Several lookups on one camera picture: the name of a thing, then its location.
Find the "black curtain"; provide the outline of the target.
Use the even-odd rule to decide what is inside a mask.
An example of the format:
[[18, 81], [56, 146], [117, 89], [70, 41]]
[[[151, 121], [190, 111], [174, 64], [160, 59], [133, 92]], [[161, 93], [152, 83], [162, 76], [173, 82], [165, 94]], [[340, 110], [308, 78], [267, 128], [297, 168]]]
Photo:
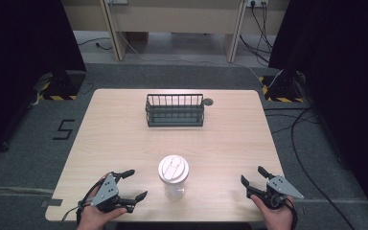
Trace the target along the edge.
[[0, 0], [0, 144], [40, 77], [84, 69], [61, 0]]
[[368, 197], [368, 0], [289, 0], [269, 62], [301, 71]]

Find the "beige wooden desk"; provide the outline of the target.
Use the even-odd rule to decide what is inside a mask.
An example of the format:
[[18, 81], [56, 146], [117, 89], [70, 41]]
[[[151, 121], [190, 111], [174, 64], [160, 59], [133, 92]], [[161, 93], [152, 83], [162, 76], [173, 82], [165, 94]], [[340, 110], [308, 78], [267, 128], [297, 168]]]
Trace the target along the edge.
[[118, 61], [127, 50], [123, 37], [140, 32], [222, 35], [229, 62], [242, 35], [279, 32], [289, 1], [248, 8], [245, 0], [60, 0], [73, 30], [108, 32]]

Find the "person's right hand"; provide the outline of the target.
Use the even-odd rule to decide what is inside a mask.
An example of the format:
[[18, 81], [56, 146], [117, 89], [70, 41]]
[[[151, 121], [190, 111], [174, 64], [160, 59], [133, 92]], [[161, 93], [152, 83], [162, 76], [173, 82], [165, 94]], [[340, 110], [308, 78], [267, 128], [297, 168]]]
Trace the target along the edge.
[[293, 214], [287, 206], [271, 210], [257, 196], [252, 195], [250, 198], [263, 214], [267, 230], [291, 230]]

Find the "grey tape strip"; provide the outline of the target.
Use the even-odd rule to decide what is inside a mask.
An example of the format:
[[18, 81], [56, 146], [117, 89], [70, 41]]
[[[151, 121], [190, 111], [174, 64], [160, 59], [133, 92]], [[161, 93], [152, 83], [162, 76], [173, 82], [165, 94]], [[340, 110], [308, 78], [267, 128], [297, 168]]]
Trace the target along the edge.
[[62, 203], [61, 199], [54, 199], [54, 198], [50, 198], [50, 199], [45, 199], [41, 202], [40, 206], [43, 208], [47, 208], [49, 206], [60, 206]]

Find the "clear cup with white lid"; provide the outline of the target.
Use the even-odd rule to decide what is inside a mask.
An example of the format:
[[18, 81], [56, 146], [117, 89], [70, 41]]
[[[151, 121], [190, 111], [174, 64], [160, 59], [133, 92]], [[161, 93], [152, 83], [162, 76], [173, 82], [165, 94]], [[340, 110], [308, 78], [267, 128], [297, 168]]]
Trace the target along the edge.
[[185, 195], [185, 181], [189, 171], [188, 162], [180, 155], [168, 155], [160, 161], [158, 175], [164, 183], [168, 198], [177, 200]]

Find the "black wire basket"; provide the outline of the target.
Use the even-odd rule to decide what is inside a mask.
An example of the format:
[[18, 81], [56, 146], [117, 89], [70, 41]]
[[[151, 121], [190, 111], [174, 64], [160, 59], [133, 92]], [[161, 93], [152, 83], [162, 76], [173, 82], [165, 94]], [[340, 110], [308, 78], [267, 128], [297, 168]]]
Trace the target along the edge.
[[202, 94], [148, 94], [146, 97], [149, 127], [202, 127]]

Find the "person's left hand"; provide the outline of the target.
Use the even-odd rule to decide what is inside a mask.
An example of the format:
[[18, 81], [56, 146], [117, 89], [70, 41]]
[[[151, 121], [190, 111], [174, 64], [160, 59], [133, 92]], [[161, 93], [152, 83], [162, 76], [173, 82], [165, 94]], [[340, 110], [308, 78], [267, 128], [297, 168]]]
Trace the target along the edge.
[[126, 208], [118, 208], [109, 213], [103, 213], [96, 206], [87, 205], [81, 211], [77, 230], [103, 230], [108, 222], [122, 216], [126, 212]]

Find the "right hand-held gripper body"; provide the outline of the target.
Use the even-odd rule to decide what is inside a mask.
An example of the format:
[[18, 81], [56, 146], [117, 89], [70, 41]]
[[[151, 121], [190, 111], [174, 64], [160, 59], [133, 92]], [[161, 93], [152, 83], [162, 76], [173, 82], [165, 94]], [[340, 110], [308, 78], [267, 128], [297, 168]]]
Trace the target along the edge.
[[259, 198], [270, 210], [282, 208], [285, 205], [285, 200], [289, 196], [300, 199], [304, 198], [304, 196], [281, 175], [270, 178], [266, 182], [266, 189], [264, 191], [250, 186], [249, 181], [246, 181], [246, 196], [250, 198], [252, 195]]

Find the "stand base with hazard tape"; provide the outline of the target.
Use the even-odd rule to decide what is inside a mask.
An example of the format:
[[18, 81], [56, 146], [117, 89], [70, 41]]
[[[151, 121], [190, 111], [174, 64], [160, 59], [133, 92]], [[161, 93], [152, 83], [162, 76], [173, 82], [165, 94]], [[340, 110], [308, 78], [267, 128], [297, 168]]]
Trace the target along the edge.
[[39, 100], [74, 101], [81, 89], [86, 73], [66, 71], [64, 77], [55, 77], [52, 73], [43, 75], [34, 89]]
[[264, 98], [270, 102], [302, 103], [304, 98], [296, 83], [278, 76], [259, 77]]

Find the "white wall socket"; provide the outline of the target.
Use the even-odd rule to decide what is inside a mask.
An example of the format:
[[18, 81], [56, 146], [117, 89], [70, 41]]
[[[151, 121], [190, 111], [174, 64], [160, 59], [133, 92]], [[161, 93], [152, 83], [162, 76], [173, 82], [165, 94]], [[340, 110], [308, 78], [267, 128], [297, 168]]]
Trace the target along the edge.
[[268, 0], [245, 0], [246, 7], [248, 8], [263, 8], [268, 4]]

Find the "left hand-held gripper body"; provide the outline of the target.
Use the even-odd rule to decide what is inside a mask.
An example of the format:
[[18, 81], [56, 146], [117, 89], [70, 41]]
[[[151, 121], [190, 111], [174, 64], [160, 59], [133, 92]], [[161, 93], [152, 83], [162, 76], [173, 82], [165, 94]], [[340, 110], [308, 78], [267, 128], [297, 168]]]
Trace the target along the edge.
[[118, 208], [126, 208], [129, 213], [132, 213], [134, 205], [123, 205], [121, 203], [122, 198], [119, 197], [117, 184], [110, 172], [104, 179], [90, 205], [96, 206], [103, 213], [109, 213]]

